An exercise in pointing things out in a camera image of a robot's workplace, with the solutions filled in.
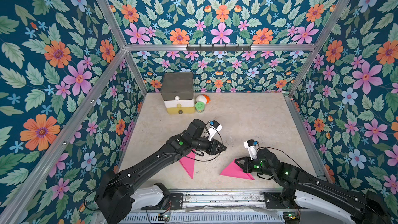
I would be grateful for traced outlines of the pink square paper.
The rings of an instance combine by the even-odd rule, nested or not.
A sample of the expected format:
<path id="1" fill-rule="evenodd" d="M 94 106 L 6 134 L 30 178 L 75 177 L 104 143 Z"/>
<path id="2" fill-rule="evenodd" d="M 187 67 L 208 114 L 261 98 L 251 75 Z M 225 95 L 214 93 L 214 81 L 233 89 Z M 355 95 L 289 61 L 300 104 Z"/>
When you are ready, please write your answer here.
<path id="1" fill-rule="evenodd" d="M 195 153 L 190 152 L 188 155 L 182 157 L 179 160 L 180 165 L 183 167 L 185 172 L 191 179 L 194 178 L 194 167 L 195 167 Z"/>

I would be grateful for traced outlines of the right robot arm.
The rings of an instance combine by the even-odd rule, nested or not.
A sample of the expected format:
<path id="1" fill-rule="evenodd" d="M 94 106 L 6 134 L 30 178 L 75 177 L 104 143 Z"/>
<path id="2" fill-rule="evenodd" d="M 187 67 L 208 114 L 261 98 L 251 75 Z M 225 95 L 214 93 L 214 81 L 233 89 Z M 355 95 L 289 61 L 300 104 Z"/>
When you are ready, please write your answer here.
<path id="1" fill-rule="evenodd" d="M 345 224 L 389 224 L 390 214 L 383 198 L 338 187 L 305 172 L 302 168 L 281 162 L 268 148 L 257 151 L 257 158 L 242 157 L 235 164 L 244 173 L 266 175 L 282 187 L 284 205 L 307 208 L 342 221 Z"/>

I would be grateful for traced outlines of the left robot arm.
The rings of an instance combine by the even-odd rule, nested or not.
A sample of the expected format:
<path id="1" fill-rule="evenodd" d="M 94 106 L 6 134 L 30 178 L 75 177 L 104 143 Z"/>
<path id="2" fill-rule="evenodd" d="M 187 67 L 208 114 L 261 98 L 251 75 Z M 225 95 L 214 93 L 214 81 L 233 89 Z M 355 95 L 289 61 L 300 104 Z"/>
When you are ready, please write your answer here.
<path id="1" fill-rule="evenodd" d="M 142 184 L 191 153 L 215 156 L 226 151 L 223 142 L 214 139 L 214 135 L 221 130 L 222 125 L 216 120 L 205 123 L 195 119 L 186 130 L 171 136 L 159 150 L 138 164 L 118 173 L 107 171 L 94 197 L 105 220 L 109 224 L 118 224 L 133 209 L 165 207 L 170 197 L 167 188 L 162 183 L 149 188 L 142 188 Z"/>

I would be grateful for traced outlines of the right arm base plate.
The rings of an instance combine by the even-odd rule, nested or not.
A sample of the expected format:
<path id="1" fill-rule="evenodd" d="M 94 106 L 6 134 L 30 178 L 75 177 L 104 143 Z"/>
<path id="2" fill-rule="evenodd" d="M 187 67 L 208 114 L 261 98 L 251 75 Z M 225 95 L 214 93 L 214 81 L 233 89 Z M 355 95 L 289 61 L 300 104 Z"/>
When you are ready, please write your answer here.
<path id="1" fill-rule="evenodd" d="M 267 209 L 294 209 L 289 202 L 284 202 L 281 192 L 263 192 L 264 202 Z"/>

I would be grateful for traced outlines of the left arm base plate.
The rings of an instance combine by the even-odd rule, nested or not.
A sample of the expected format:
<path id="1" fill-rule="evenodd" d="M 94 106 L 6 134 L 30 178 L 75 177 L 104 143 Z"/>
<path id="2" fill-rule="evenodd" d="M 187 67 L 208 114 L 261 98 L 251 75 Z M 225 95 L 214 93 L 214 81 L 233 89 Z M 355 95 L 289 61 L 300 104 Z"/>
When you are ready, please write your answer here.
<path id="1" fill-rule="evenodd" d="M 183 207 L 183 197 L 182 193 L 171 193 L 166 200 L 161 200 L 158 205 L 142 207 L 141 210 L 179 210 Z"/>

